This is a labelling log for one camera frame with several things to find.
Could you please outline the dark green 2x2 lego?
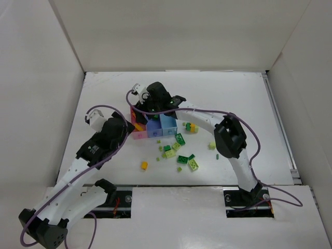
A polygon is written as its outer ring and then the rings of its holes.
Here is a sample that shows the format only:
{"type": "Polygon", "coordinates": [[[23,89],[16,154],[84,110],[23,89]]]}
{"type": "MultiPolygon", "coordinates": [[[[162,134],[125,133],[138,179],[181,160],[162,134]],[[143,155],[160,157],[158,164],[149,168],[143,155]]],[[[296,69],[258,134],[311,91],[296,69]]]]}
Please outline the dark green 2x2 lego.
{"type": "Polygon", "coordinates": [[[179,155],[178,158],[177,158],[177,163],[187,164],[188,163],[188,157],[179,155]]]}

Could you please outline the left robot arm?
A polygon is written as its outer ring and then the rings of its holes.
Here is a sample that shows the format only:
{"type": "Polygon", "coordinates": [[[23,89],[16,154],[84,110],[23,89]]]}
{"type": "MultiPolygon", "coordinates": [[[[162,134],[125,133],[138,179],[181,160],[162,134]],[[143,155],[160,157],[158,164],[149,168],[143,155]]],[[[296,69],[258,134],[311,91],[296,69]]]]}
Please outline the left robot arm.
{"type": "Polygon", "coordinates": [[[112,204],[116,197],[117,187],[103,178],[87,192],[82,187],[119,151],[135,127],[117,112],[109,119],[90,116],[88,124],[95,134],[78,150],[64,176],[39,204],[19,214],[22,233],[44,248],[57,248],[73,224],[94,208],[112,204]]]}

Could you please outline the light green square lego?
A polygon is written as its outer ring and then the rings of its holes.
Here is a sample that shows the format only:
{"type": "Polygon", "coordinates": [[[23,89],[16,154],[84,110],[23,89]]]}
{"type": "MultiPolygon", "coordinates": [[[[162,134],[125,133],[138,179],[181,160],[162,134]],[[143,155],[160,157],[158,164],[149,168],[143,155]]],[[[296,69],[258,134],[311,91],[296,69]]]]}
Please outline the light green square lego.
{"type": "Polygon", "coordinates": [[[181,147],[181,145],[180,145],[178,142],[176,142],[176,143],[174,143],[174,144],[172,145],[172,148],[173,148],[175,151],[178,151],[178,150],[180,149],[180,147],[181,147]]]}

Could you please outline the dark green lego plate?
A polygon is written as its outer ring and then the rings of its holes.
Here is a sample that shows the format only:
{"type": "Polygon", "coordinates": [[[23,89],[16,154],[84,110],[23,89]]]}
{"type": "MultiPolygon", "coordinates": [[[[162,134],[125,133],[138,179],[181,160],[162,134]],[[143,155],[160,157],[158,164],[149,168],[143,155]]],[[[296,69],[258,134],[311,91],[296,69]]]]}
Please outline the dark green lego plate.
{"type": "Polygon", "coordinates": [[[182,136],[181,133],[176,134],[176,135],[175,135],[175,139],[176,139],[176,141],[177,141],[181,146],[183,146],[183,145],[186,144],[186,143],[185,143],[185,140],[184,140],[184,138],[183,138],[183,136],[182,136]]]}

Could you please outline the orange printed lego plate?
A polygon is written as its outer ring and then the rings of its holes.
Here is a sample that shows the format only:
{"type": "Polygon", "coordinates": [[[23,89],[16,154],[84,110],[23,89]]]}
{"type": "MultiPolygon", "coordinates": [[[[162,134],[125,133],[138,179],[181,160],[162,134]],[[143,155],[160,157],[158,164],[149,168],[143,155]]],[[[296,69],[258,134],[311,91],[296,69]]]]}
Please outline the orange printed lego plate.
{"type": "Polygon", "coordinates": [[[135,123],[134,126],[138,131],[144,131],[145,130],[145,128],[140,126],[138,123],[135,123]]]}

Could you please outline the lime 2x2 lego brick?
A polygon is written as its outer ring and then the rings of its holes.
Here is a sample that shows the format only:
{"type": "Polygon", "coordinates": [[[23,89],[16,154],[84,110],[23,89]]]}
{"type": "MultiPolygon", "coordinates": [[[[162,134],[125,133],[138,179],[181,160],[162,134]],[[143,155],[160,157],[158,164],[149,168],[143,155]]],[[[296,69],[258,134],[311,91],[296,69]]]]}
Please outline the lime 2x2 lego brick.
{"type": "Polygon", "coordinates": [[[196,171],[196,170],[199,168],[199,165],[197,164],[197,162],[195,161],[195,159],[190,159],[190,160],[188,161],[188,164],[189,164],[190,169],[191,169],[192,171],[196,171]]]}

